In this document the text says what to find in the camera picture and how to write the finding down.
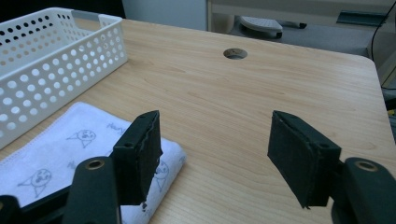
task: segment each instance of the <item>wooden table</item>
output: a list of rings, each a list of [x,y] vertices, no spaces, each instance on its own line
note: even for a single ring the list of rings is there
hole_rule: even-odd
[[[159,109],[162,136],[188,154],[151,223],[331,223],[304,210],[266,153],[273,110],[307,121],[396,175],[396,148],[374,64],[366,58],[124,21],[129,62],[1,152],[25,145],[74,102],[120,118]],[[247,51],[243,60],[223,56]]]

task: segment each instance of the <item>white wall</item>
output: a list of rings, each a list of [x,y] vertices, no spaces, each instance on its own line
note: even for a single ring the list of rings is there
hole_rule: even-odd
[[[206,0],[122,0],[127,19],[207,29]]]

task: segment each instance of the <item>screw hole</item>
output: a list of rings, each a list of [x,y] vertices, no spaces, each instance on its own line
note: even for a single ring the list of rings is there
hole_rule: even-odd
[[[104,161],[100,161],[100,160],[97,160],[97,161],[90,161],[90,162],[85,166],[85,168],[87,168],[88,170],[96,170],[96,169],[101,168],[101,167],[104,166],[104,165],[105,165],[105,162],[104,162]]]
[[[355,165],[361,168],[362,170],[369,171],[369,172],[377,172],[378,168],[368,161],[356,161]]]

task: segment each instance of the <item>white plastic basket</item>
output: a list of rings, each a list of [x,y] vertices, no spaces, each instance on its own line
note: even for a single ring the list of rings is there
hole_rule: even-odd
[[[0,23],[0,148],[127,61],[121,21],[48,8]]]

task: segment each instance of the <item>white cloth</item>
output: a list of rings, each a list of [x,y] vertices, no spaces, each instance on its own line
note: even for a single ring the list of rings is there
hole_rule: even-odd
[[[48,129],[0,161],[0,195],[14,195],[20,206],[69,186],[77,165],[108,156],[131,122],[92,105],[75,103]],[[163,155],[151,182],[147,207],[123,206],[122,221],[148,223],[181,169],[186,154],[179,144],[161,139]]]

